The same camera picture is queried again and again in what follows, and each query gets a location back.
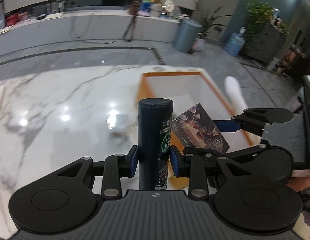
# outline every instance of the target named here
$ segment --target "marble tabletop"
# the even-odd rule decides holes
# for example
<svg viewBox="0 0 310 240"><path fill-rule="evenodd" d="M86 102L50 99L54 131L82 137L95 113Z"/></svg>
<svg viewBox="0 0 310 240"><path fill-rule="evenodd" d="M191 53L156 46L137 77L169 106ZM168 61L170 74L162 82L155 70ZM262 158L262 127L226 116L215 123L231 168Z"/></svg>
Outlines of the marble tabletop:
<svg viewBox="0 0 310 240"><path fill-rule="evenodd" d="M0 82L0 237L16 232L8 212L13 192L83 156L127 154L137 143L136 92L142 73L201 71L190 67L118 65L35 73ZM129 136L114 137L109 113L126 114ZM93 191L99 193L101 178ZM138 188L138 176L122 178Z"/></svg>

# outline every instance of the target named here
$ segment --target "silver screw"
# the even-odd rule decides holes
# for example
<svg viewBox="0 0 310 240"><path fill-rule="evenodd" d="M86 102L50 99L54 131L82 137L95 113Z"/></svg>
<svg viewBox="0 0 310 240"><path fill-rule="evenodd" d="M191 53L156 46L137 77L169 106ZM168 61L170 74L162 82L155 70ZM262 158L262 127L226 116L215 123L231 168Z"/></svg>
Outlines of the silver screw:
<svg viewBox="0 0 310 240"><path fill-rule="evenodd" d="M195 197L203 197L206 196L207 191L201 188L196 188L192 190L191 194Z"/></svg>
<svg viewBox="0 0 310 240"><path fill-rule="evenodd" d="M119 194L119 191L115 188L108 188L104 190L103 193L106 197L116 197Z"/></svg>

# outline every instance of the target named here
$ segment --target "trash can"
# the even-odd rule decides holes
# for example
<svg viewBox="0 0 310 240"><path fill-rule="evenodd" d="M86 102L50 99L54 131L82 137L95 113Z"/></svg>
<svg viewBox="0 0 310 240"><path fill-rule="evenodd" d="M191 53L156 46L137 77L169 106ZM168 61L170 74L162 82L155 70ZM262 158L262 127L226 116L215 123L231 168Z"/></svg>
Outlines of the trash can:
<svg viewBox="0 0 310 240"><path fill-rule="evenodd" d="M202 25L191 19L183 19L177 31L173 48L181 52L189 52L200 32Z"/></svg>

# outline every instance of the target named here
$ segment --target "large plastic water bottle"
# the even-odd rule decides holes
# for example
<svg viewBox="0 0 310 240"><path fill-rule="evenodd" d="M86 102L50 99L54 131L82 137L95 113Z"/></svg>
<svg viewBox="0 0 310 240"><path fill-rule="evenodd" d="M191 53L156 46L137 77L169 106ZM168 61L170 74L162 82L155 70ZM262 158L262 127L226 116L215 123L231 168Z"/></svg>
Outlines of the large plastic water bottle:
<svg viewBox="0 0 310 240"><path fill-rule="evenodd" d="M242 27L239 33L233 33L227 44L223 47L224 51L227 51L230 55L236 57L242 47L245 45L245 39L243 34L245 33L246 29Z"/></svg>

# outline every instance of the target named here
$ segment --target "person's hand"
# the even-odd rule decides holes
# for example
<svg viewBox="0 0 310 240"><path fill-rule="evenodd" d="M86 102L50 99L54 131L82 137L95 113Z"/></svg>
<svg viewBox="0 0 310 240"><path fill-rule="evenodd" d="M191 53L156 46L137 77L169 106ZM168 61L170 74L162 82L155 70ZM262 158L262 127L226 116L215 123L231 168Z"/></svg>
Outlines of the person's hand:
<svg viewBox="0 0 310 240"><path fill-rule="evenodd" d="M287 186L296 192L303 191L310 187L310 178L291 178L288 181Z"/></svg>

